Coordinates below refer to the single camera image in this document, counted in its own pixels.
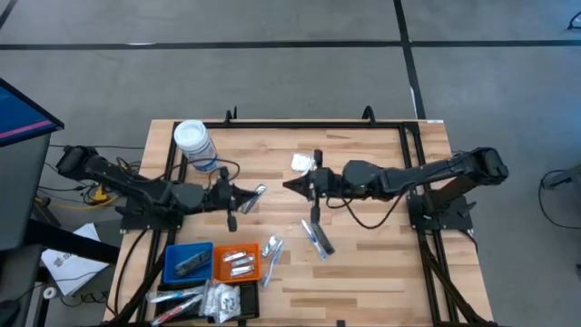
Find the black floor stripe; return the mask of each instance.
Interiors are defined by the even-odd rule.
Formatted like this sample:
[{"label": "black floor stripe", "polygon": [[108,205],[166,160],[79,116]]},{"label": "black floor stripe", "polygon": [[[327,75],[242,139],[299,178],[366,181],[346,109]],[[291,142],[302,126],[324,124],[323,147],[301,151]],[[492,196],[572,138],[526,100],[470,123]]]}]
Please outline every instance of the black floor stripe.
[{"label": "black floor stripe", "polygon": [[6,5],[4,12],[2,12],[2,14],[0,15],[0,29],[2,29],[2,26],[4,26],[4,24],[6,23],[8,16],[10,15],[10,13],[12,13],[12,10],[15,8],[17,2],[18,0],[10,0],[8,5]]},{"label": "black floor stripe", "polygon": [[406,61],[408,71],[409,86],[412,90],[411,96],[416,109],[416,118],[426,119],[426,110],[424,109],[424,101],[421,98],[421,91],[419,90],[418,72],[416,71],[416,64],[414,63],[414,55],[411,52],[408,25],[406,24],[406,16],[403,13],[403,5],[401,4],[401,0],[393,0],[393,5],[396,9],[396,17],[398,18],[399,35],[401,37],[403,57]]},{"label": "black floor stripe", "polygon": [[181,50],[181,49],[279,49],[279,48],[381,48],[398,47],[400,41],[263,41],[189,42],[148,44],[39,44],[0,45],[0,50]]},{"label": "black floor stripe", "polygon": [[521,40],[521,41],[412,41],[412,47],[527,47],[581,46],[581,40]]}]

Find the white plastic jar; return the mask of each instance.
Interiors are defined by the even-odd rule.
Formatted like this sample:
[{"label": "white plastic jar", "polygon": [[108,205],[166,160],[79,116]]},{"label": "white plastic jar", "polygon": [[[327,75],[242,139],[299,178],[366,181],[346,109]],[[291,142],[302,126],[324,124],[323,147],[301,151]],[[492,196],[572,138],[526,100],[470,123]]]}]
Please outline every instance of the white plastic jar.
[{"label": "white plastic jar", "polygon": [[216,168],[218,153],[206,126],[198,120],[181,122],[173,132],[173,140],[188,161],[199,172],[209,173]]}]

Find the table leg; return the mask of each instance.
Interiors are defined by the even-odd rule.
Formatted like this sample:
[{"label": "table leg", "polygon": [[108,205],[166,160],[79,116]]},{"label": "table leg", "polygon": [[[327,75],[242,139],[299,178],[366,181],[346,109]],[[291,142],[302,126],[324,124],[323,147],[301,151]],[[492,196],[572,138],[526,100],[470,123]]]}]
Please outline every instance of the table leg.
[{"label": "table leg", "polygon": [[41,244],[49,249],[102,263],[117,263],[119,248],[67,232],[58,227],[30,220],[26,228],[25,244]]}]

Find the white lid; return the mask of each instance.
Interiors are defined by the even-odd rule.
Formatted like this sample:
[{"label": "white lid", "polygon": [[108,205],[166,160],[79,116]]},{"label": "white lid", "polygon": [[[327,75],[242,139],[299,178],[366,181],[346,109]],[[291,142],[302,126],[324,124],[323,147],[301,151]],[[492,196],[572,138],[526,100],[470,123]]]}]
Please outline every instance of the white lid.
[{"label": "white lid", "polygon": [[201,121],[187,120],[175,128],[173,139],[182,150],[195,151],[205,145],[208,133]]}]

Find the blue tray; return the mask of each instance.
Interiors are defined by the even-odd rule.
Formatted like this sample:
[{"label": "blue tray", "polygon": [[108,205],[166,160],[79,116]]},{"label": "blue tray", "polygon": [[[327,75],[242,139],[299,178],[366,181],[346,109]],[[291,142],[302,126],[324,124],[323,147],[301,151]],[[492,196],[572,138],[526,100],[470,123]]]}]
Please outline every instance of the blue tray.
[{"label": "blue tray", "polygon": [[[163,282],[178,283],[178,282],[198,282],[211,279],[212,267],[214,261],[212,242],[194,243],[194,244],[177,244],[170,245],[165,248],[165,266],[163,268]],[[190,272],[189,274],[178,277],[175,275],[175,266],[197,253],[210,250],[212,253],[211,259],[202,267]]]}]

